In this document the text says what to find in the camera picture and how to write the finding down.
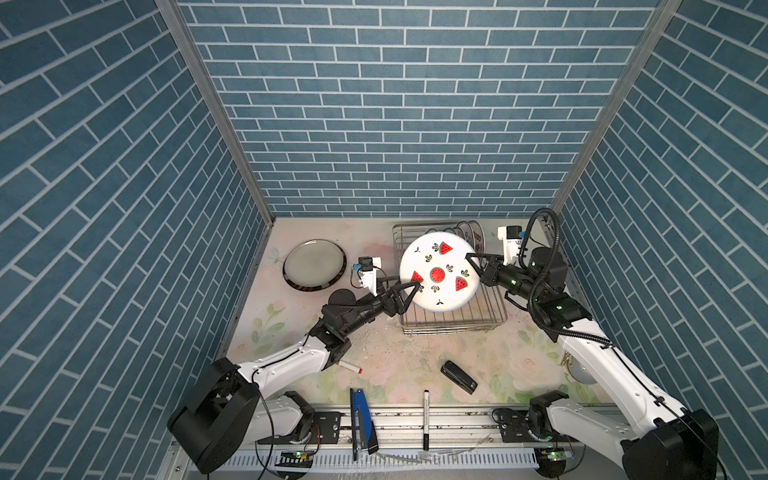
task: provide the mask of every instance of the plate in dish rack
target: plate in dish rack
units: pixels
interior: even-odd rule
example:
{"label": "plate in dish rack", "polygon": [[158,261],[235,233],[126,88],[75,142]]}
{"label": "plate in dish rack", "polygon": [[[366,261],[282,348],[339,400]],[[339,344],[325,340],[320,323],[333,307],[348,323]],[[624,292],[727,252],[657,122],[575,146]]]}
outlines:
{"label": "plate in dish rack", "polygon": [[465,259],[475,250],[463,238],[433,232],[413,241],[400,260],[400,281],[422,283],[413,297],[416,305],[432,312],[450,312],[467,303],[480,279]]}

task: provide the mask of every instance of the plate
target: plate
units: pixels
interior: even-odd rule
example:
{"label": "plate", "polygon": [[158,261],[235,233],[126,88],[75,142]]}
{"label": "plate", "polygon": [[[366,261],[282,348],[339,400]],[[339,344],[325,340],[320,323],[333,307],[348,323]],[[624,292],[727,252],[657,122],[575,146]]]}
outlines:
{"label": "plate", "polygon": [[400,260],[400,281],[422,283],[413,297],[416,305],[432,312],[450,312],[467,303],[480,286],[480,278],[465,259],[475,249],[448,232],[422,235],[406,248]]}
{"label": "plate", "polygon": [[296,290],[316,292],[344,274],[346,255],[334,242],[310,240],[291,250],[283,264],[283,278]]}

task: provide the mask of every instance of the marker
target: marker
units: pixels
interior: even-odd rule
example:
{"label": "marker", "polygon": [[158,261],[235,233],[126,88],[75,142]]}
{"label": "marker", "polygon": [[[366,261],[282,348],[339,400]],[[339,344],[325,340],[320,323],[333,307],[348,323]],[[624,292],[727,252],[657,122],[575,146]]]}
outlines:
{"label": "marker", "polygon": [[342,366],[347,370],[352,370],[353,372],[357,373],[358,375],[362,373],[362,369],[358,366],[354,366],[352,363],[345,362],[344,360],[339,360],[336,362],[338,366]]}
{"label": "marker", "polygon": [[424,390],[424,451],[429,450],[429,390]]}

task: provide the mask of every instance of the metal rack wire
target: metal rack wire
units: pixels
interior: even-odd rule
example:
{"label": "metal rack wire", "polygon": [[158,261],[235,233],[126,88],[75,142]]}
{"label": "metal rack wire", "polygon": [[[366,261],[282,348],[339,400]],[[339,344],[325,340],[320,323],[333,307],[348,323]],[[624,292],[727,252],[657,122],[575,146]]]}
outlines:
{"label": "metal rack wire", "polygon": [[[470,220],[454,222],[399,223],[392,228],[395,243],[396,266],[399,271],[403,252],[413,240],[431,231],[448,231],[464,238],[482,253],[485,236],[480,224]],[[475,330],[490,330],[507,320],[504,299],[498,288],[480,285],[477,293],[462,308],[452,312],[435,313],[411,304],[408,311],[400,316],[400,326],[406,335],[433,335],[458,333]]]}

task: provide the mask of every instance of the blue tile wall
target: blue tile wall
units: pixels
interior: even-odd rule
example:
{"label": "blue tile wall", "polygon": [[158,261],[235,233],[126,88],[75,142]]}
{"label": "blue tile wall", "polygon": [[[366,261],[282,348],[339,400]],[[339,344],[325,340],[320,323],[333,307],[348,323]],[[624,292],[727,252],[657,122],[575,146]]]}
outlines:
{"label": "blue tile wall", "polygon": [[604,329],[714,416],[729,478],[768,465],[766,25],[684,0],[563,210]]}
{"label": "blue tile wall", "polygon": [[550,203],[657,0],[301,3],[180,2],[276,214],[514,217]]}
{"label": "blue tile wall", "polygon": [[154,478],[263,230],[152,0],[0,2],[0,478]]}

